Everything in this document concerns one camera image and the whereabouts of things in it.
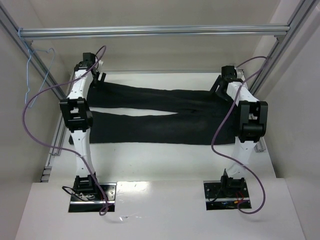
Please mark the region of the black trousers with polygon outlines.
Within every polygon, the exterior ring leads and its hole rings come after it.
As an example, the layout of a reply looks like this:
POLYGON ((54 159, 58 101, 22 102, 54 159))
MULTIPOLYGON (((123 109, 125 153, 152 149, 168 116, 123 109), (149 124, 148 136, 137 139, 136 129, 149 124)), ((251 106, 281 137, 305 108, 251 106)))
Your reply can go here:
POLYGON ((210 145, 231 102, 211 90, 164 90, 104 82, 90 88, 90 108, 137 109, 168 115, 129 116, 93 111, 90 143, 210 145))

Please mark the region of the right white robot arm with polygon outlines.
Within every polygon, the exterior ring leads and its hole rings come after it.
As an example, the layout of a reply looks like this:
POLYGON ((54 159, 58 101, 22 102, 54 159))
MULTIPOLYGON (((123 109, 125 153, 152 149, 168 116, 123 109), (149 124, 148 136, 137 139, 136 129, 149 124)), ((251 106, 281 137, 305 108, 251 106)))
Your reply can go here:
POLYGON ((236 68, 226 65, 211 88, 218 97, 234 104, 233 123, 235 145, 231 157, 236 160, 224 170, 220 188, 208 200, 214 202, 221 197, 231 197, 244 188, 245 166, 254 147, 266 133, 268 104, 254 97, 242 79, 238 78, 236 68))

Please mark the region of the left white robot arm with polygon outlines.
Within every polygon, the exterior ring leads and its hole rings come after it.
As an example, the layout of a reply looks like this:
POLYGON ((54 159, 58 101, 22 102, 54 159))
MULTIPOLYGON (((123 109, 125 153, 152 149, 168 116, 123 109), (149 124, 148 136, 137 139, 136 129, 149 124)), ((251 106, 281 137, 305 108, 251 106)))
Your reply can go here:
POLYGON ((85 52, 82 61, 74 67, 75 82, 66 99, 59 103, 64 124, 70 132, 76 157, 76 177, 73 187, 64 186, 75 199, 82 202, 95 201, 102 194, 92 176, 96 174, 91 150, 90 132, 93 126, 93 114, 87 102, 90 87, 98 83, 99 60, 97 55, 85 52))

